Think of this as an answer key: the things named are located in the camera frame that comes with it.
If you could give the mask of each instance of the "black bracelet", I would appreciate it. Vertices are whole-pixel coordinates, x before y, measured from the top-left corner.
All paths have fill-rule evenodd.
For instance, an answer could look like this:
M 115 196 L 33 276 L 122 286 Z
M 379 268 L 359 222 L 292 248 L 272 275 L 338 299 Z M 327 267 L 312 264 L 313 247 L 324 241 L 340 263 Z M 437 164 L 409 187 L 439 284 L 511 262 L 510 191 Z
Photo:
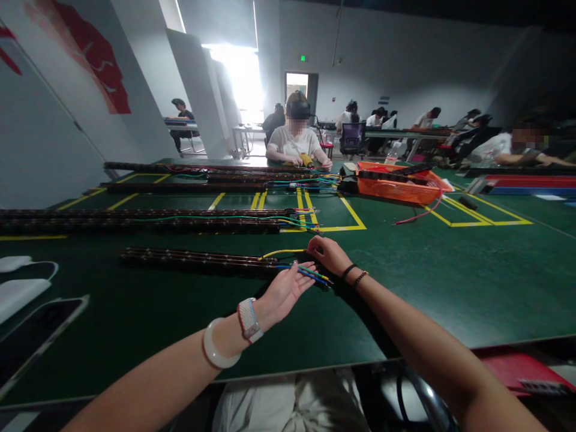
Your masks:
M 346 282 L 346 276 L 348 276 L 348 273 L 350 273 L 350 270 L 352 270 L 354 267 L 358 267 L 356 264 L 352 264 L 350 267 L 348 267 L 346 270 L 344 270 L 344 274 L 342 275 L 342 280 L 344 282 Z
M 362 274 L 360 276 L 358 276 L 358 279 L 356 279 L 356 281 L 354 282 L 354 284 L 352 285 L 352 288 L 356 290 L 356 287 L 358 286 L 358 284 L 360 283 L 360 281 L 362 280 L 362 278 L 364 276 L 366 276 L 367 274 L 369 274 L 367 271 L 363 271 Z

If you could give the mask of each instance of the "hand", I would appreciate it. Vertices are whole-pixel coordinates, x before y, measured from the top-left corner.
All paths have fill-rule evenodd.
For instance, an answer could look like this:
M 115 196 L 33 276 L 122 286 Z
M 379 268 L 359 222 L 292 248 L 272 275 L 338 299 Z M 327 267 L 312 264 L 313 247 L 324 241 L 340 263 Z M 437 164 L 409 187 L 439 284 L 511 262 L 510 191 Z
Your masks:
M 288 162 L 292 163 L 294 166 L 303 166 L 304 161 L 300 159 L 298 156 L 288 156 Z
M 320 166 L 320 169 L 324 171 L 330 171 L 332 169 L 332 165 L 332 161 L 330 159 L 326 159 L 326 161 L 324 161 L 324 163 Z
M 316 271 L 314 262 L 302 266 Z M 282 321 L 292 310 L 299 297 L 314 284 L 314 279 L 298 272 L 298 262 L 290 269 L 282 270 L 274 278 L 262 298 L 254 303 L 254 313 L 262 331 L 266 332 L 274 324 Z
M 338 243 L 329 238 L 314 237 L 308 243 L 308 253 L 339 277 L 352 265 L 352 261 L 346 255 L 346 252 L 342 250 Z

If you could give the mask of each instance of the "green workbench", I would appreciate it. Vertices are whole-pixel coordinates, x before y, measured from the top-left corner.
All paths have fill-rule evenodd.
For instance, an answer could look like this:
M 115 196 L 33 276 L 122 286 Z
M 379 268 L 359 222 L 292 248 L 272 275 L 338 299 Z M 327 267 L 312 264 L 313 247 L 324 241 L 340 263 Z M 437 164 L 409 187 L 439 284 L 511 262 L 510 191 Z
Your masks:
M 265 163 L 206 161 L 197 164 Z M 464 179 L 438 170 L 458 184 Z M 129 182 L 177 181 L 129 174 Z M 476 199 L 476 212 L 448 194 L 434 214 L 414 223 L 393 222 L 424 210 L 371 197 L 330 192 L 259 194 L 118 195 L 95 189 L 55 208 L 217 208 L 308 206 L 320 212 L 326 236 L 359 267 L 394 293 L 476 348 L 576 333 L 574 319 L 574 209 L 532 197 Z M 515 210 L 519 202 L 522 209 Z M 147 357 L 232 313 L 239 301 L 259 296 L 268 281 L 145 268 L 122 268 L 118 253 L 129 246 L 260 255 L 305 248 L 311 235 L 73 235 L 67 238 L 0 240 L 0 256 L 30 255 L 61 269 L 53 285 L 9 321 L 0 337 L 39 305 L 57 297 L 90 295 L 84 313 L 54 342 L 2 401 L 3 406 L 97 395 Z M 49 267 L 30 266 L 0 283 L 39 278 Z M 246 350 L 219 379 L 240 379 L 397 356 L 369 309 L 353 292 L 312 287 L 292 313 Z

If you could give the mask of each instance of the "yellow wire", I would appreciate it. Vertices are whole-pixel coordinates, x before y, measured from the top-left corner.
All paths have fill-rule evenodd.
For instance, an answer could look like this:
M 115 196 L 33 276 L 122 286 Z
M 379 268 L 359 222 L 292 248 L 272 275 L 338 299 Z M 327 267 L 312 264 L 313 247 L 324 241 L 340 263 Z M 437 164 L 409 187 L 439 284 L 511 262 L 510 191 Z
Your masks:
M 270 252 L 266 255 L 262 255 L 260 258 L 258 258 L 258 261 L 262 261 L 264 258 L 269 257 L 270 255 L 276 255 L 277 253 L 288 253 L 288 252 L 306 252 L 307 249 L 282 249 L 279 251 L 274 251 L 274 252 Z

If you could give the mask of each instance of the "orange plastic basket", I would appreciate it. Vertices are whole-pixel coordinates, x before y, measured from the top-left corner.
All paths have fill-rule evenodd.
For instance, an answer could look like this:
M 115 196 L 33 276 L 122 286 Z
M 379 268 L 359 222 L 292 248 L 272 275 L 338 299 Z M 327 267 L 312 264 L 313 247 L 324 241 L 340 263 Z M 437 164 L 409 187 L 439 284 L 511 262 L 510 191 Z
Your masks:
M 359 170 L 392 172 L 394 170 L 406 168 L 398 165 L 385 165 L 374 162 L 358 162 Z M 440 177 L 432 171 L 417 173 L 415 177 L 434 182 L 436 186 L 421 186 L 410 183 L 399 183 L 390 180 L 358 179 L 358 188 L 361 194 L 373 195 L 381 198 L 408 201 L 416 204 L 428 205 L 440 196 L 439 187 L 443 192 L 450 192 L 451 189 Z

